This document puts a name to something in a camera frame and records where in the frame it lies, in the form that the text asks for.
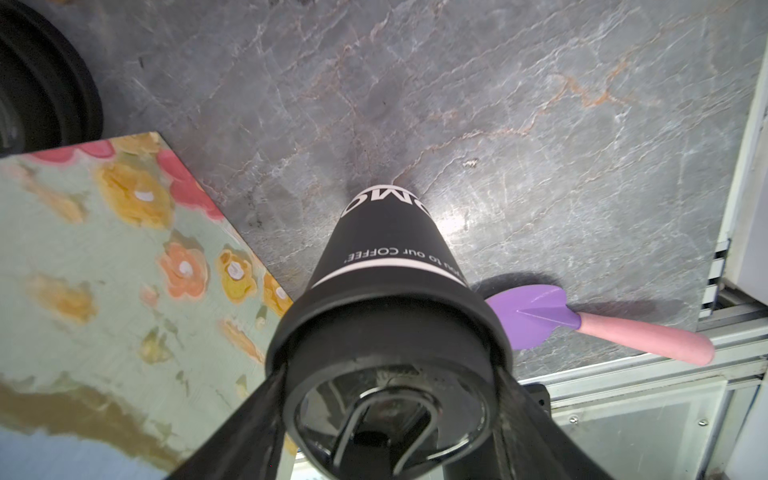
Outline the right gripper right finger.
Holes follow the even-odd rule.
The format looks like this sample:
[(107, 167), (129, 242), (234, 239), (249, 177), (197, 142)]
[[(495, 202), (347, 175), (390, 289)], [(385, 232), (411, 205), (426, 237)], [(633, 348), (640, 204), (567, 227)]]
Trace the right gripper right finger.
[(499, 413), (493, 440), (503, 479), (608, 479), (505, 369), (494, 372)]

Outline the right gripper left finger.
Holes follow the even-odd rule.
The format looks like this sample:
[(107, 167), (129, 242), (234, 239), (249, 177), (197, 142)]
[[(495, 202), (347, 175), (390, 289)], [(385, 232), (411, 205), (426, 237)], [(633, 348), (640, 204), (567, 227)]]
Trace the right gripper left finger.
[(170, 479), (275, 480), (282, 455), (286, 368), (273, 371), (257, 390)]

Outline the black paper coffee cup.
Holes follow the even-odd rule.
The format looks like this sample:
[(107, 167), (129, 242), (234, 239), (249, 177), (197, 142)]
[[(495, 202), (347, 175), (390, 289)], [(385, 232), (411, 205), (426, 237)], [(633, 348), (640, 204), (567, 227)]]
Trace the black paper coffee cup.
[(416, 479), (487, 441), (510, 359), (426, 206), (376, 185), (343, 210), (265, 368), (285, 372), (285, 428), (323, 474)]

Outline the white green paper bag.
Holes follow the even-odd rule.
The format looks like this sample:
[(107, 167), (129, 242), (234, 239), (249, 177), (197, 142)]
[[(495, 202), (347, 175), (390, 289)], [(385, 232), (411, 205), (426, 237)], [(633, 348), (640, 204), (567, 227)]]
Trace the white green paper bag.
[(161, 479), (291, 298), (155, 132), (1, 162), (1, 475)]

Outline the stack of black lids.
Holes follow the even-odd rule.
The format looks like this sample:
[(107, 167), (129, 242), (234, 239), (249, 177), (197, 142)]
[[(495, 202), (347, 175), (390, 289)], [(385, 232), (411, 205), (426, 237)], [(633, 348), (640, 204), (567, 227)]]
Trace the stack of black lids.
[(99, 140), (104, 116), (77, 50), (43, 15), (1, 3), (1, 155)]

